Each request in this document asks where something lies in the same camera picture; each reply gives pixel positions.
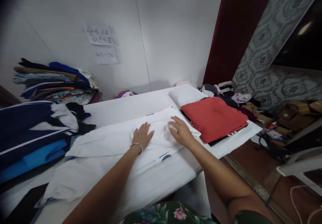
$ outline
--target white pillow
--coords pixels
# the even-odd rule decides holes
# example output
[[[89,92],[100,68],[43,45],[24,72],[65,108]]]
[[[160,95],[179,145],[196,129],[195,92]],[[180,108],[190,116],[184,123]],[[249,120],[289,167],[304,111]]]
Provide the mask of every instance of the white pillow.
[[[177,86],[174,90],[169,92],[169,95],[174,99],[179,107],[208,97],[206,94],[198,91],[190,85]]]

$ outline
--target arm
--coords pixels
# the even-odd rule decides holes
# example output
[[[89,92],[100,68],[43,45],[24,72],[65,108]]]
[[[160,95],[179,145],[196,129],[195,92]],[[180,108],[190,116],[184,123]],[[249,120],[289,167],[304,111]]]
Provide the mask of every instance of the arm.
[[[153,137],[148,136],[150,125],[145,123],[134,131],[132,143],[140,143],[145,149]],[[133,145],[109,172],[91,189],[84,199],[64,220],[63,224],[108,223],[121,197],[135,159],[141,152],[139,145]]]
[[[178,117],[172,117],[169,128],[174,138],[188,148],[209,179],[212,187],[225,204],[230,223],[235,215],[244,210],[255,211],[272,221],[268,210],[255,192],[239,177],[232,173],[222,162],[205,149],[191,134],[187,125]]]

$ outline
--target bracelet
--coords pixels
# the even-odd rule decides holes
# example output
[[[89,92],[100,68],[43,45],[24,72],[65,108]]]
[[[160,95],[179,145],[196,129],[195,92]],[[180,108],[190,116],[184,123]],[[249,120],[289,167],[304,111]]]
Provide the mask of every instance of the bracelet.
[[[141,147],[141,152],[139,153],[139,155],[140,155],[140,154],[143,152],[143,147],[142,147],[142,145],[141,145],[141,144],[139,144],[139,143],[132,143],[130,147],[132,147],[134,144],[139,145],[139,146]]]

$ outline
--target brown floor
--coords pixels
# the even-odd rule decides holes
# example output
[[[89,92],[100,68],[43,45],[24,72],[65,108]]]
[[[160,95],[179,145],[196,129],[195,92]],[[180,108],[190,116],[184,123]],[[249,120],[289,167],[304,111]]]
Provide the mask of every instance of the brown floor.
[[[227,163],[226,160],[221,159],[221,162],[224,163],[239,178],[241,178],[240,175],[229,165],[229,163]],[[221,224],[228,224],[228,218],[227,218],[227,213],[225,212],[225,206],[219,199],[216,192],[211,187],[209,181],[207,180],[207,176],[206,176],[206,185],[207,185],[207,192],[208,192],[211,213],[214,216],[216,216],[216,218],[220,221]],[[270,212],[275,224],[283,224],[283,222],[279,219],[279,217],[269,207],[267,207],[267,209]]]
[[[276,166],[281,165],[263,150],[256,151],[258,145],[251,140],[247,141],[230,155],[233,157],[257,182],[259,182],[272,198],[293,220],[299,223],[298,215],[292,205],[290,188],[303,185],[296,177],[283,177],[274,173]],[[301,215],[303,223],[307,223],[308,216],[322,204],[321,197],[309,187],[293,190],[294,203]],[[321,223],[322,212],[317,213],[311,224]]]

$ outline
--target white folding table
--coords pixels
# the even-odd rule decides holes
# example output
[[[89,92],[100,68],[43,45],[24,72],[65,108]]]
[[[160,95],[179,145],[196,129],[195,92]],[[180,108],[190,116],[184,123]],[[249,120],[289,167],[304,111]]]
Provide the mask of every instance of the white folding table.
[[[85,111],[91,113],[92,116],[85,119],[84,122],[96,124],[97,128],[100,128],[161,111],[175,104],[168,95],[172,89],[168,88],[86,105],[84,106]],[[206,149],[220,159],[244,144],[261,130],[259,126],[251,121],[248,121],[248,124],[247,127],[213,147],[203,144],[201,139],[199,141]],[[1,206],[4,207],[4,215],[9,215],[30,189],[48,183],[54,174],[55,168],[61,163],[62,161],[42,174],[16,185],[2,194]],[[113,223],[118,223],[125,215],[132,211],[160,201],[194,179],[200,172],[202,172],[200,164],[184,148],[141,175],[129,180],[113,217]],[[80,201],[81,198],[70,203],[58,201],[46,206],[42,209],[35,223],[60,224]]]

